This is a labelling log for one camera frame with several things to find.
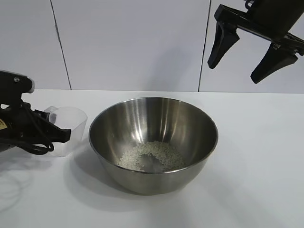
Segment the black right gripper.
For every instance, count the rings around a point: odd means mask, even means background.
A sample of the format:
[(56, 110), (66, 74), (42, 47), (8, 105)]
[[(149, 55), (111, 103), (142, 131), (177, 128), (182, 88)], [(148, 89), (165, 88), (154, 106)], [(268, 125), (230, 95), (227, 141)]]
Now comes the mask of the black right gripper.
[(302, 0), (247, 0), (246, 12), (220, 4), (214, 14), (216, 33), (208, 59), (214, 69), (227, 51), (239, 41), (237, 29), (271, 41), (261, 62), (251, 73), (255, 84), (304, 55), (304, 41), (289, 30), (304, 13)]

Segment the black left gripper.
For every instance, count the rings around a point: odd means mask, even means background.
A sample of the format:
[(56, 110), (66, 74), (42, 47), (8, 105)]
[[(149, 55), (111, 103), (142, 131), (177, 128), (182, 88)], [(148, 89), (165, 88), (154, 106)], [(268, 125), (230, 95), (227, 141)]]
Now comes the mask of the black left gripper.
[(54, 125), (57, 114), (31, 110), (21, 95), (0, 95), (0, 144), (19, 148), (53, 148), (53, 143), (66, 143), (71, 130)]

